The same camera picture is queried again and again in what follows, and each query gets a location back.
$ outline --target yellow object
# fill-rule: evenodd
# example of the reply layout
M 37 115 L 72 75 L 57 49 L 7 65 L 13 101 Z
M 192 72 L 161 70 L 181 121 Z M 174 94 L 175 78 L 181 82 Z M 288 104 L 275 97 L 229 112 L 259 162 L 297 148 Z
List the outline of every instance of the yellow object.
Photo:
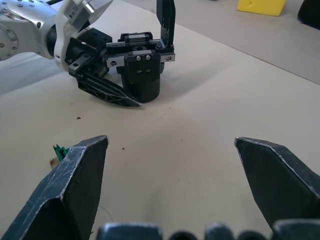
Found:
M 279 16 L 286 0 L 239 0 L 239 11 Z

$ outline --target white table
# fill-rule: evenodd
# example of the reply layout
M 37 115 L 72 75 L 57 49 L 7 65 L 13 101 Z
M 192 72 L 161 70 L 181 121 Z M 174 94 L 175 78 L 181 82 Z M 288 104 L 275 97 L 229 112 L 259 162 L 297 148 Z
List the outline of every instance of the white table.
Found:
M 114 40 L 160 31 L 154 14 L 120 0 L 94 26 Z M 0 95 L 0 235 L 49 173 L 52 145 L 103 134 L 110 145 L 91 239 L 110 221 L 154 222 L 165 236 L 186 229 L 202 237 L 212 222 L 270 233 L 234 138 L 286 145 L 320 173 L 320 86 L 179 25 L 174 43 L 160 96 L 142 108 L 104 103 L 59 71 Z

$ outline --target robotic arm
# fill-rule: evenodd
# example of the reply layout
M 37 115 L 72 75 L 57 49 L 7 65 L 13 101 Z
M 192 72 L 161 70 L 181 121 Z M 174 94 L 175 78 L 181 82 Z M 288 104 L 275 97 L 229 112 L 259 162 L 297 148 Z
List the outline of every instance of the robotic arm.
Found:
M 41 0 L 0 1 L 0 61 L 33 52 L 77 79 L 78 87 L 108 103 L 139 107 L 160 93 L 160 74 L 175 61 L 174 0 L 157 0 L 161 39 L 124 33 L 118 42 L 93 24 L 113 0 L 64 0 L 57 12 Z M 123 88 L 105 78 L 117 68 Z

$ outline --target gray floor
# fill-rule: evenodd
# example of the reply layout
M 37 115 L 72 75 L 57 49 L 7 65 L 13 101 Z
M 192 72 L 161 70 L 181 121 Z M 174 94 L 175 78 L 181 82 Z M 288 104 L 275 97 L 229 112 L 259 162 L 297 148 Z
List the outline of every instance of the gray floor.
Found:
M 155 13 L 157 0 L 125 1 Z M 175 0 L 176 22 L 320 84 L 320 30 L 297 19 L 303 0 L 287 0 L 281 16 L 240 12 L 237 2 Z

